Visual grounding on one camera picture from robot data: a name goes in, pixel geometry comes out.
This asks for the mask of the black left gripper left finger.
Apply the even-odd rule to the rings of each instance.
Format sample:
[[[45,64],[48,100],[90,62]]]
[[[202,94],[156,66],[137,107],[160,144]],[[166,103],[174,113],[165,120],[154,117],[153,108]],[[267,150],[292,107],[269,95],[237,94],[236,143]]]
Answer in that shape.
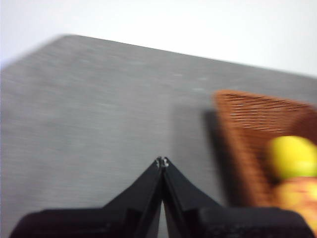
[[[158,234],[161,157],[103,207],[49,209],[29,213],[12,238],[147,238]]]

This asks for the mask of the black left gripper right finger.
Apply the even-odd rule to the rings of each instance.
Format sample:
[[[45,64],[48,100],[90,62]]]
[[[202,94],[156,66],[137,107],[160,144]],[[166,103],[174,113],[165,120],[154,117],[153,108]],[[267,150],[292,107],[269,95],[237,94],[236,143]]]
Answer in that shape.
[[[296,212],[276,207],[224,207],[162,159],[163,203],[172,238],[312,238]]]

